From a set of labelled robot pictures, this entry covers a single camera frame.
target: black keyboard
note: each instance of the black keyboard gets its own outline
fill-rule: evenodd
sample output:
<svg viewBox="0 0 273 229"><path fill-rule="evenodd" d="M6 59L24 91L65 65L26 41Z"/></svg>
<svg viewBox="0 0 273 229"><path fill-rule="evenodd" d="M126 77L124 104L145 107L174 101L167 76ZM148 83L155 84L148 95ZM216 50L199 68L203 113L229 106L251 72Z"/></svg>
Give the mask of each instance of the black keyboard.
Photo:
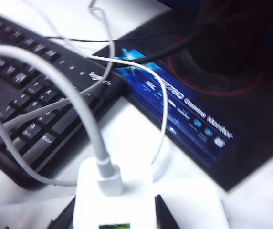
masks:
<svg viewBox="0 0 273 229"><path fill-rule="evenodd" d="M96 82L105 68L25 28L0 17L0 44L27 49L54 65L81 91ZM97 120L122 95L125 81L116 73L84 99ZM0 119L21 114L63 99L58 88L38 70L20 60L0 57ZM39 174L54 177L75 155L74 147L88 139L71 105L45 113L9 131L22 157ZM43 186L17 164L0 137L0 169L19 186Z"/></svg>

